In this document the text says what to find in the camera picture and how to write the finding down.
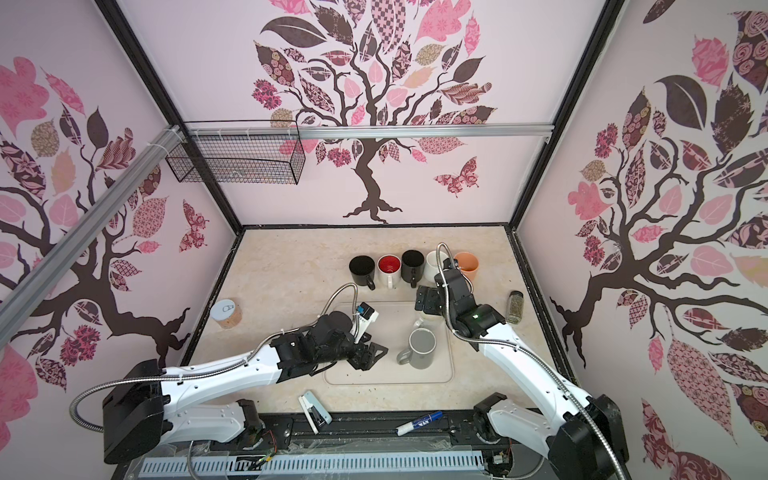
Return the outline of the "white ribbed-bottom mug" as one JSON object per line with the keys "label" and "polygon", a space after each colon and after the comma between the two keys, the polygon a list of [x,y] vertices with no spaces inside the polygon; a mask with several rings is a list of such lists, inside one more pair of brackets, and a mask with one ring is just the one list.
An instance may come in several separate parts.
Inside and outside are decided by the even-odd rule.
{"label": "white ribbed-bottom mug", "polygon": [[426,282],[431,284],[436,283],[435,278],[440,276],[440,271],[447,258],[448,255],[444,250],[432,250],[427,254],[424,269],[424,279]]}

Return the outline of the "peach orange mug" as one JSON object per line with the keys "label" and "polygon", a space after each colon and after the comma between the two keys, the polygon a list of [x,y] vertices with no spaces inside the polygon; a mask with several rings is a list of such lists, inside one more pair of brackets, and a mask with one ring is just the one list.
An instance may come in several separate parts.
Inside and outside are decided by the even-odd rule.
{"label": "peach orange mug", "polygon": [[454,256],[454,260],[462,274],[474,282],[480,266],[479,259],[470,252],[459,252]]}

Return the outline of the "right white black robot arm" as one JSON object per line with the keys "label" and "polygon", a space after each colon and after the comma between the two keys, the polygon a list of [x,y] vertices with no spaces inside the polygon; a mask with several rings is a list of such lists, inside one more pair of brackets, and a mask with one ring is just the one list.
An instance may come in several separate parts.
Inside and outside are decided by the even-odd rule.
{"label": "right white black robot arm", "polygon": [[547,460],[560,479],[628,479],[629,449],[618,405],[595,396],[550,367],[495,308],[479,304],[474,286],[455,264],[444,242],[435,248],[439,262],[433,314],[458,340],[491,360],[536,405],[521,408],[501,397],[479,415],[496,437],[508,438]]}

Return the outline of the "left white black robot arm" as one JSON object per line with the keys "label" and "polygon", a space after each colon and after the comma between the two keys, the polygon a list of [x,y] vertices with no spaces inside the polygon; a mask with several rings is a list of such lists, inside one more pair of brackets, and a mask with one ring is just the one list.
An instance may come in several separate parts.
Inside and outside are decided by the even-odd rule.
{"label": "left white black robot arm", "polygon": [[312,323],[269,335],[255,349],[204,364],[162,368],[136,364],[122,379],[78,394],[69,406],[80,427],[101,434],[103,460],[117,465],[164,444],[229,443],[259,434],[264,426],[254,402],[217,404],[250,388],[314,377],[340,362],[370,370],[388,352],[368,328],[378,311],[355,301],[349,312],[326,305]]}

